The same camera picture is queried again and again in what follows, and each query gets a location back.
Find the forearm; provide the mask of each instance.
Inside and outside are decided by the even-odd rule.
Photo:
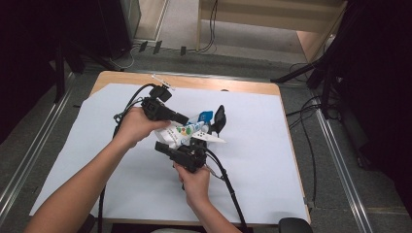
[[[46,200],[25,232],[76,232],[126,152],[112,141]]]
[[[210,201],[190,205],[190,207],[207,232],[240,232],[212,205],[212,203],[210,203]]]

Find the tripod leg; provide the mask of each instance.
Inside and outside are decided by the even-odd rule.
[[[334,77],[335,77],[335,73],[333,71],[333,68],[329,66],[329,68],[327,69],[327,75],[325,77],[324,89],[323,89],[322,97],[321,97],[321,111],[324,114],[325,119],[329,119],[329,114],[327,112],[327,105],[328,105],[328,100],[329,100],[331,82]]]
[[[78,45],[78,44],[76,44],[72,41],[69,41],[68,43],[70,43],[70,45],[73,46],[80,53],[90,57],[91,59],[93,59],[94,61],[96,61],[97,63],[99,63],[103,67],[105,67],[106,69],[108,69],[110,71],[118,71],[119,70],[114,65],[110,64],[109,62],[107,62],[106,60],[104,60],[101,57],[97,56],[96,54],[93,54],[92,52],[90,52],[89,50],[83,48],[82,46],[80,46],[80,45]]]
[[[302,68],[299,68],[299,69],[297,69],[297,70],[291,72],[290,74],[287,74],[287,75],[285,75],[281,78],[270,79],[270,82],[271,83],[284,83],[284,82],[287,82],[287,81],[289,81],[291,79],[294,79],[297,76],[302,75],[302,74],[304,74],[304,73],[306,73],[306,72],[308,72],[312,69],[316,69],[317,66],[319,66],[321,64],[321,62],[322,62],[322,58],[319,58],[318,60],[316,60],[312,63],[309,63],[309,64],[303,66]]]
[[[55,87],[56,94],[54,98],[54,103],[57,103],[61,96],[64,94],[64,61],[63,61],[63,51],[61,42],[58,42],[57,48],[55,50]]]
[[[66,58],[67,64],[69,65],[70,69],[76,73],[83,73],[85,70],[85,64],[82,62],[79,54],[72,50],[70,44],[67,42],[67,39],[63,38],[61,40],[62,43],[62,50],[63,56]]]

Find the wrist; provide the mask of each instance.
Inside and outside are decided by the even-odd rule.
[[[210,202],[209,198],[203,198],[203,199],[196,200],[196,201],[188,200],[188,205],[195,212],[198,211],[198,210],[202,210],[202,209],[208,208],[210,206],[213,206],[212,203]]]

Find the black cable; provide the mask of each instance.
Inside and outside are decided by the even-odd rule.
[[[308,142],[309,145],[309,150],[312,156],[312,167],[313,167],[313,195],[312,195],[312,202],[313,202],[313,206],[315,207],[315,201],[316,201],[316,193],[317,193],[317,188],[318,188],[318,178],[317,178],[317,171],[316,171],[316,159],[315,159],[315,153],[313,153],[313,148],[312,148],[312,143],[310,142],[305,124],[303,123],[303,120],[300,121],[300,123],[302,124],[302,128],[303,128],[303,132],[305,134],[306,140]]]
[[[293,112],[293,113],[290,113],[290,114],[289,114],[289,116],[291,116],[291,115],[294,115],[294,114],[296,114],[296,113],[300,113],[299,119],[293,123],[293,124],[294,124],[293,127],[295,127],[295,125],[296,125],[297,123],[299,123],[299,122],[302,124],[303,132],[304,132],[304,134],[305,134],[306,140],[307,140],[308,145],[309,145],[309,150],[310,150],[311,157],[312,157],[312,167],[313,167],[313,186],[314,186],[314,187],[313,187],[312,202],[313,202],[314,207],[315,207],[315,201],[316,201],[316,195],[317,195],[317,187],[318,187],[318,178],[317,178],[317,169],[316,169],[316,158],[315,158],[315,153],[313,153],[312,143],[310,142],[310,139],[309,139],[309,136],[308,136],[308,133],[307,133],[307,130],[306,130],[306,127],[305,127],[305,124],[303,123],[303,121],[304,121],[304,119],[306,119],[306,118],[308,118],[308,117],[311,117],[315,112],[313,112],[313,113],[312,113],[310,116],[308,116],[308,117],[303,117],[303,113],[305,113],[305,112],[307,112],[307,111],[310,111],[310,110],[313,110],[313,108],[319,109],[319,108],[320,108],[320,105],[319,105],[319,104],[318,104],[318,105],[311,105],[311,106],[308,106],[308,107],[306,107],[306,105],[309,104],[310,101],[312,101],[312,100],[314,100],[314,99],[316,99],[316,98],[320,98],[320,97],[321,97],[320,95],[317,95],[317,96],[314,96],[314,97],[310,98],[309,100],[307,100],[307,101],[303,104],[303,106],[300,108],[300,111],[296,111],[296,112]]]
[[[301,121],[303,121],[303,120],[305,120],[305,119],[307,119],[307,118],[310,118],[316,111],[314,111],[314,110],[318,110],[319,108],[314,108],[314,109],[312,109],[312,113],[311,113],[311,115],[310,116],[307,116],[307,117],[305,117],[305,118],[298,118],[295,122],[293,122],[291,125],[289,125],[289,130],[291,130],[291,129],[293,129],[295,126],[297,126]]]
[[[216,24],[216,14],[217,14],[217,12],[218,12],[218,0],[215,1],[215,4],[212,8],[212,13],[210,14],[210,18],[209,18],[209,29],[210,29],[209,44],[206,47],[204,47],[200,50],[188,50],[188,51],[206,52],[213,45],[213,43],[215,42],[215,24]]]
[[[204,150],[206,150],[206,151],[214,158],[214,161],[216,162],[216,164],[218,165],[219,169],[221,170],[222,176],[223,176],[223,180],[224,180],[224,182],[226,183],[227,189],[229,190],[229,193],[230,193],[230,197],[231,197],[231,199],[232,199],[232,201],[233,201],[233,204],[234,204],[234,206],[235,206],[235,208],[236,208],[236,211],[237,211],[237,213],[238,213],[238,215],[239,215],[240,223],[241,223],[241,227],[242,227],[242,229],[243,229],[243,232],[244,232],[244,233],[248,233],[248,232],[249,232],[248,226],[247,226],[247,224],[246,224],[245,218],[243,217],[242,210],[240,209],[239,203],[237,202],[236,194],[235,194],[234,189],[233,189],[233,187],[232,187],[232,185],[231,185],[231,183],[230,183],[229,177],[227,176],[227,172],[226,172],[225,168],[222,166],[222,164],[221,164],[221,162],[219,161],[218,157],[217,157],[211,150],[209,150],[209,149],[207,149],[207,148],[203,148],[203,147],[201,147],[201,148],[204,149]]]
[[[118,131],[120,129],[121,123],[123,122],[124,116],[128,113],[128,111],[133,107],[132,103],[136,96],[146,87],[151,86],[155,87],[154,84],[149,83],[142,85],[130,98],[129,102],[127,103],[126,107],[124,108],[124,111],[121,114],[115,115],[115,120],[118,125],[115,127],[115,131],[113,132],[113,138],[115,138],[116,134],[118,134]],[[98,218],[97,218],[97,232],[101,233],[102,232],[102,225],[103,225],[103,203],[104,203],[104,195],[106,192],[106,185],[103,187],[103,190],[100,192],[100,199],[99,199],[99,212],[98,212]]]

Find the black stand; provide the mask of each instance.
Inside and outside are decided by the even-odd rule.
[[[350,6],[347,7],[346,11],[348,11],[348,9],[351,7],[354,8],[352,9],[353,11],[351,12],[349,16],[344,18],[346,19],[345,21],[342,20],[342,25],[339,28],[339,32],[337,33],[335,39],[330,44],[330,47],[326,50],[323,56],[321,56],[318,60],[315,60],[314,62],[309,63],[305,65],[304,67],[296,71],[293,71],[290,74],[285,75],[284,77],[270,80],[272,83],[284,83],[291,79],[296,78],[299,75],[302,75],[308,71],[313,70],[311,76],[306,82],[306,85],[309,88],[313,89],[313,88],[318,87],[319,84],[323,80],[325,80],[324,89],[322,93],[321,110],[326,119],[329,118],[329,115],[327,114],[327,100],[329,98],[331,82],[336,77],[335,68],[337,66],[337,63],[339,63],[338,59],[342,58],[342,57],[339,57],[340,56],[339,54],[342,54],[343,50],[347,49],[347,48],[344,48],[345,45],[347,45],[347,43],[345,43],[345,40],[347,39],[348,35],[352,33],[352,28],[356,24],[359,16],[361,15],[364,9],[364,5],[359,7],[356,4],[351,4]]]

